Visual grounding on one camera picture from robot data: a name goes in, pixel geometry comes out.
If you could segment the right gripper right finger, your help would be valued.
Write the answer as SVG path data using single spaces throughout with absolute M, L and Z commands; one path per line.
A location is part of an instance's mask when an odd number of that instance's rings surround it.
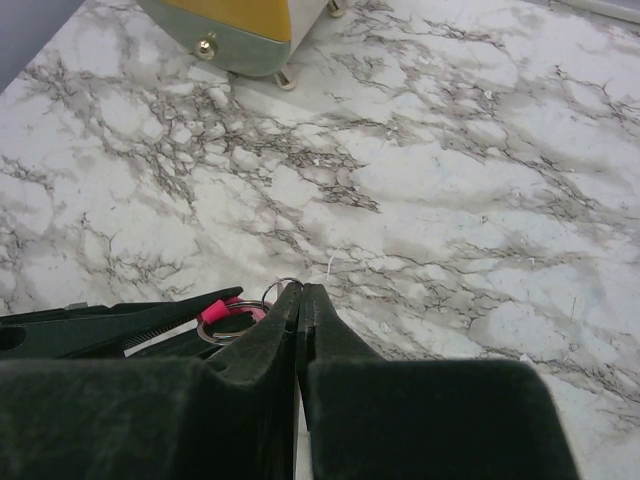
M 382 358 L 303 288 L 297 369 L 317 479 L 575 479 L 552 396 L 512 360 Z

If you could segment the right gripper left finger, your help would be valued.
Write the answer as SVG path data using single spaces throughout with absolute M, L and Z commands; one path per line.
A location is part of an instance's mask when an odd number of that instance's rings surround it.
M 168 331 L 118 358 L 1 358 L 5 479 L 290 479 L 302 288 L 226 346 Z

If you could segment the pink keyring tag with ring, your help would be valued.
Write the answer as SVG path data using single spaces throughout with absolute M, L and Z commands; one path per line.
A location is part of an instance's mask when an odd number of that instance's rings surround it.
M 284 277 L 271 283 L 259 300 L 240 297 L 217 300 L 196 317 L 198 337 L 216 346 L 230 344 L 265 319 L 273 309 L 275 302 L 270 302 L 268 298 L 271 291 L 276 292 L 275 299 L 278 299 L 289 284 L 298 287 L 303 285 L 294 277 Z

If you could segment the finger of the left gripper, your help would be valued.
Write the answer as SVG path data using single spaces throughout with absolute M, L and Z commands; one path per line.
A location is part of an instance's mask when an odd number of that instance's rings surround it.
M 123 351 L 194 320 L 219 300 L 240 296 L 239 286 L 180 301 L 76 304 L 1 318 L 1 358 L 118 358 Z

